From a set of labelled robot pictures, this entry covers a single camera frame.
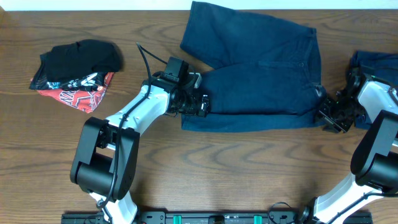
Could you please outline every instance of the wood grain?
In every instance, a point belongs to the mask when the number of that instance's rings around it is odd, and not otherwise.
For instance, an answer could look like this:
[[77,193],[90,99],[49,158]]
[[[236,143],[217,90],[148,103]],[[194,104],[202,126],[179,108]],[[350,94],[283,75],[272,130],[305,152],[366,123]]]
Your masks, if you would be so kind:
[[0,24],[4,14],[5,14],[4,9],[0,6]]
[[[355,50],[398,52],[397,11],[256,11],[316,27],[322,82],[329,92],[345,85]],[[209,67],[179,48],[188,11],[8,12],[0,27],[0,220],[59,223],[66,211],[95,211],[94,201],[69,180],[83,123],[105,118],[137,94],[146,78],[138,41],[161,58],[184,58]],[[109,40],[126,63],[92,114],[28,89],[39,55],[81,39]],[[149,58],[152,71],[164,66]],[[364,135],[353,128],[256,133],[182,131],[180,119],[159,118],[140,140],[131,193],[138,205],[168,210],[267,210],[293,207],[325,194],[349,172]],[[366,208],[374,222],[397,223],[398,200]]]

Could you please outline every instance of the blue clothing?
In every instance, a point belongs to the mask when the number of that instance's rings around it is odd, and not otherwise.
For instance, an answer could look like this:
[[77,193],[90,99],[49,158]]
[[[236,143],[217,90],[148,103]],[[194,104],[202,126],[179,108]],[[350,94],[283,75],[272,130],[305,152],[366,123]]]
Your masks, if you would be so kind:
[[308,128],[326,96],[314,28],[263,14],[192,2],[181,49],[213,71],[202,75],[206,118],[182,129],[245,132]]

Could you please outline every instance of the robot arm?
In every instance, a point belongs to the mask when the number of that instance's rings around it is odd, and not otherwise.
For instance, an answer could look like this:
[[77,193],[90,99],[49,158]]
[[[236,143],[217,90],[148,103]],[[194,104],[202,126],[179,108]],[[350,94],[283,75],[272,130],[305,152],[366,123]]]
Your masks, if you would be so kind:
[[390,150],[397,132],[398,115],[382,110],[354,152],[351,173],[333,190],[314,198],[300,221],[342,224],[366,204],[383,196],[396,196],[398,154]]
[[373,122],[381,110],[398,114],[395,86],[375,77],[374,69],[364,65],[351,69],[347,86],[336,95],[336,101],[330,96],[324,100],[316,117],[326,122],[327,131],[345,133],[357,116],[367,114]]
[[170,57],[165,71],[155,75],[158,78],[152,80],[147,97],[148,80],[122,110],[105,120],[90,118],[85,123],[73,160],[71,181],[97,202],[105,201],[111,189],[115,161],[97,153],[97,148],[115,150],[120,120],[136,106],[127,114],[121,128],[117,179],[112,197],[103,209],[104,219],[108,221],[111,216],[113,223],[132,223],[137,213],[129,189],[135,174],[140,135],[164,113],[206,116],[210,109],[207,95],[197,91],[200,74],[188,73],[188,64],[183,60]]

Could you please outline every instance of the cable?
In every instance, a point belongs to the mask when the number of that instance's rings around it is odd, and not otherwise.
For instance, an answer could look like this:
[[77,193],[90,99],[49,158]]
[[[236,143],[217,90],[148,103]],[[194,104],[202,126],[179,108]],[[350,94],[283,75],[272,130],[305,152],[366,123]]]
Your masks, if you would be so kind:
[[170,117],[172,117],[172,118],[176,118],[177,116],[178,116],[178,111],[177,112],[175,112],[175,115],[169,115],[169,114],[167,114],[167,113],[164,113],[163,114],[164,116],[170,116]]
[[[273,204],[273,205],[271,206],[271,208],[269,208],[269,210],[268,210],[268,219],[269,219],[273,224],[277,224],[277,223],[274,221],[274,218],[271,218],[271,211],[272,211],[272,209],[273,209],[276,205],[287,205],[290,209],[293,210],[293,208],[292,208],[290,205],[288,205],[286,202],[277,202],[277,203]],[[296,219],[296,217],[293,218],[293,221],[288,222],[288,223],[286,223],[286,224],[293,224],[294,221],[295,221],[295,219]]]
[[[112,181],[111,181],[111,188],[109,190],[108,195],[106,196],[105,200],[99,200],[96,204],[98,209],[104,209],[106,204],[109,202],[109,200],[112,198],[113,196],[113,191],[114,191],[114,187],[116,185],[116,180],[118,178],[118,166],[119,166],[119,148],[120,148],[120,140],[121,140],[121,130],[123,128],[123,123],[127,120],[127,117],[129,116],[129,114],[137,108],[138,105],[140,105],[146,98],[148,98],[149,93],[150,93],[150,87],[151,87],[151,83],[152,83],[152,76],[150,75],[150,69],[149,69],[149,65],[148,65],[148,61],[143,53],[143,48],[139,45],[138,42],[136,42],[137,47],[142,55],[142,58],[144,59],[145,62],[145,66],[147,68],[147,72],[148,72],[148,90],[145,93],[144,97],[142,97],[134,106],[132,106],[127,112],[125,112],[122,115],[122,119],[120,120],[119,123],[119,127],[118,127],[118,131],[116,134],[116,145],[115,145],[115,152],[114,152],[114,167],[113,167],[113,176],[112,176]],[[109,217],[109,220],[112,219],[112,217],[110,216],[109,213],[107,213],[107,216]]]
[[104,213],[106,214],[106,216],[108,216],[108,222],[109,222],[110,224],[112,224],[112,223],[113,223],[112,216],[111,216],[111,214],[109,213],[108,209],[105,207],[105,208],[103,209],[103,211],[104,211]]
[[153,77],[159,77],[159,76],[161,76],[161,74],[163,74],[164,72],[161,72],[161,71],[158,71],[158,72],[155,72],[154,74],[153,74]]
[[97,217],[102,217],[102,214],[97,214],[97,215],[89,215],[85,218],[85,220],[83,221],[83,224],[86,224],[86,221],[88,220],[90,222],[90,224],[95,224],[95,222],[92,222],[91,219],[92,218],[97,218]]
[[150,56],[156,58],[157,60],[161,61],[161,62],[164,63],[164,64],[167,64],[167,62],[165,62],[165,61],[163,61],[162,59],[158,58],[156,55],[150,53],[150,52],[147,51],[145,48],[143,48],[143,47],[140,47],[140,48],[141,48],[143,51],[147,52]]
[[384,194],[384,193],[367,193],[364,194],[360,199],[346,207],[343,211],[338,212],[336,216],[334,216],[327,224],[332,224],[336,219],[342,216],[344,213],[351,210],[353,207],[357,206],[357,204],[361,203],[363,200],[367,200],[370,196],[382,196],[382,197],[398,197],[398,194]]

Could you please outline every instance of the red printed fabric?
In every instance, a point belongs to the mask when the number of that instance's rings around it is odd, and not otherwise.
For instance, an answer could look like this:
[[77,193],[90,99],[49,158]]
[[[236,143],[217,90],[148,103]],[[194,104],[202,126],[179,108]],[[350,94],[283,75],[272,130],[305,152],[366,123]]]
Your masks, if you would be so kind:
[[51,96],[59,102],[68,106],[82,110],[86,113],[93,112],[105,95],[106,89],[111,82],[114,72],[108,72],[104,79],[104,86],[99,86],[98,91],[65,91],[56,90],[37,90],[43,96]]

